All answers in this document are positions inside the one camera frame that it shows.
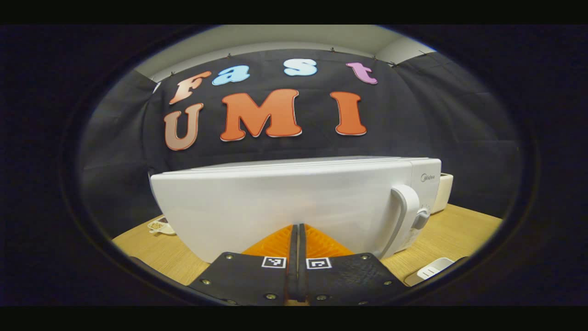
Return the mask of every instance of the black fabric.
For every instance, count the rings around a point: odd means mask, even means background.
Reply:
[[[318,71],[287,76],[283,62],[310,58]],[[345,64],[370,68],[376,85],[358,79]],[[249,66],[250,77],[214,86],[218,73],[236,65]],[[211,71],[188,98],[169,105],[178,83]],[[212,164],[281,158],[343,155],[434,157],[442,171],[454,175],[450,203],[502,217],[518,182],[520,160],[516,131],[506,109],[475,77],[450,59],[431,53],[392,68],[383,61],[329,51],[285,49],[219,59],[155,83],[134,72],[98,107],[86,135],[84,190],[92,212],[112,236],[160,213],[149,189],[147,171],[181,170]],[[222,98],[248,93],[261,105],[280,88],[299,91],[295,99],[297,137],[272,138],[265,130],[224,142],[226,125]],[[359,113],[367,128],[363,136],[335,132],[339,124],[334,91],[361,97]],[[165,144],[165,115],[181,111],[178,137],[187,131],[184,110],[203,103],[198,136],[189,148],[173,151]]]
[[[112,237],[161,215],[149,188],[141,130],[155,85],[130,72],[100,102],[83,137],[83,198]]]

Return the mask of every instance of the microwave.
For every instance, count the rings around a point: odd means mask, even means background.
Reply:
[[[218,164],[150,180],[176,234],[212,263],[302,223],[385,259],[417,239],[440,175],[435,158],[353,156]]]

